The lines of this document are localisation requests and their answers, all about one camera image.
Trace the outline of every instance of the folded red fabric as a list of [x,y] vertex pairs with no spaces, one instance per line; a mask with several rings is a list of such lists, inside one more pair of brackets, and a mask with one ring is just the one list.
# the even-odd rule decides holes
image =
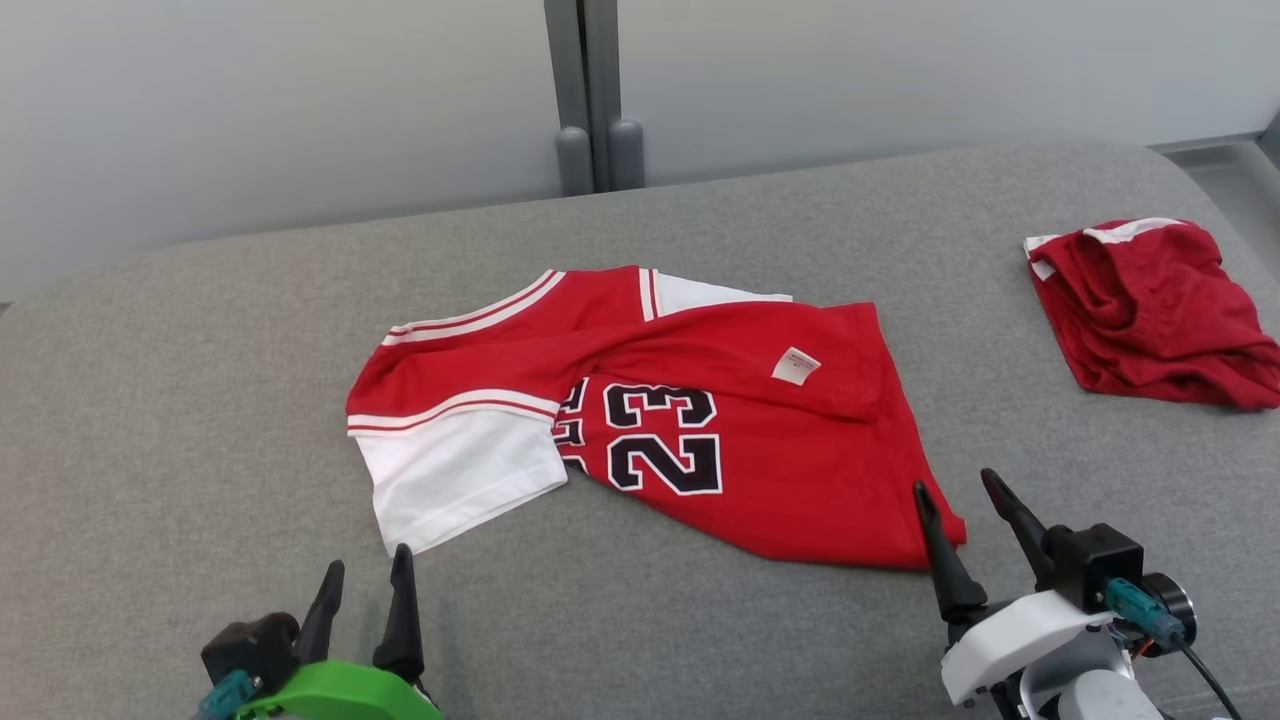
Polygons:
[[1080,387],[1242,410],[1280,407],[1280,347],[1207,231],[1114,220],[1027,238],[1032,282]]

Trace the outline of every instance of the gray fabric surface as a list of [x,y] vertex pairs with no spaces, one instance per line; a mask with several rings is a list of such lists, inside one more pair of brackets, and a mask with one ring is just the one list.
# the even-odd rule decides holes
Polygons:
[[[1190,179],[1091,143],[233,238],[20,301],[0,322],[0,717],[183,717],[207,689],[200,647],[233,619],[303,614],[335,557],[332,655],[367,661],[389,561],[343,437],[362,363],[392,324],[625,263],[876,301],[991,596],[1032,577],[987,465],[1047,521],[1144,543],[1242,710],[1274,716],[1280,415],[1085,395],[1019,250],[1143,215],[1211,229],[1280,332],[1280,288]],[[947,706],[927,577],[768,562],[581,478],[420,555],[417,580],[452,720],[995,714]],[[1213,715],[1184,660],[1139,673],[1179,717]]]

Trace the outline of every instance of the red basketball jersey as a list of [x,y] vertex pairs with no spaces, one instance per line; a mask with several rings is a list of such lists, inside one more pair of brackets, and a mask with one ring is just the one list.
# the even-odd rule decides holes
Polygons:
[[639,268],[393,328],[348,415],[389,550],[538,497],[566,464],[778,560],[924,568],[911,487],[941,497],[874,306]]

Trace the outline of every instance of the black cable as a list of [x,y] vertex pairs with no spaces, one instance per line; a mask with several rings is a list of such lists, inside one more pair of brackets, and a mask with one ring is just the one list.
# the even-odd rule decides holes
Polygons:
[[1222,707],[1226,708],[1226,714],[1231,716],[1231,720],[1240,720],[1240,714],[1235,710],[1235,706],[1231,705],[1231,698],[1226,697],[1226,691],[1224,691],[1222,685],[1219,684],[1216,678],[1213,678],[1213,674],[1208,671],[1208,667],[1206,667],[1204,662],[1198,655],[1196,655],[1196,651],[1187,644],[1183,635],[1180,633],[1174,633],[1169,639],[1174,642],[1174,647],[1183,651],[1187,660],[1190,660],[1192,665],[1194,665],[1196,669],[1199,670],[1201,675],[1204,676],[1204,682],[1208,683],[1208,687],[1213,691],[1213,694],[1217,696],[1217,700],[1222,701]]

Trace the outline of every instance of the cable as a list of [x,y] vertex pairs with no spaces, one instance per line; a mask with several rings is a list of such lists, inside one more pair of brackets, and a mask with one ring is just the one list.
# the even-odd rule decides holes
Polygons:
[[1169,639],[1172,641],[1174,647],[1183,651],[1183,655],[1187,656],[1187,660],[1190,660],[1192,665],[1194,665],[1196,669],[1199,670],[1201,675],[1204,676],[1204,682],[1208,683],[1208,687],[1213,691],[1213,694],[1217,696],[1217,700],[1222,701],[1222,707],[1226,708],[1226,714],[1231,716],[1231,720],[1240,720],[1240,712],[1235,710],[1234,705],[1231,705],[1231,698],[1226,697],[1226,691],[1224,691],[1222,685],[1220,685],[1217,679],[1213,678],[1213,674],[1208,671],[1208,667],[1206,667],[1204,662],[1199,659],[1198,655],[1196,655],[1196,651],[1193,651],[1192,647],[1187,644],[1187,641],[1183,639],[1181,633],[1175,633]]
[[1147,642],[1142,643],[1142,647],[1139,647],[1138,650],[1135,650],[1133,652],[1133,655],[1129,656],[1129,659],[1130,660],[1137,660],[1139,657],[1146,657],[1147,656],[1147,651],[1151,650],[1151,646],[1153,646],[1153,644],[1156,644],[1156,638],[1147,638]]

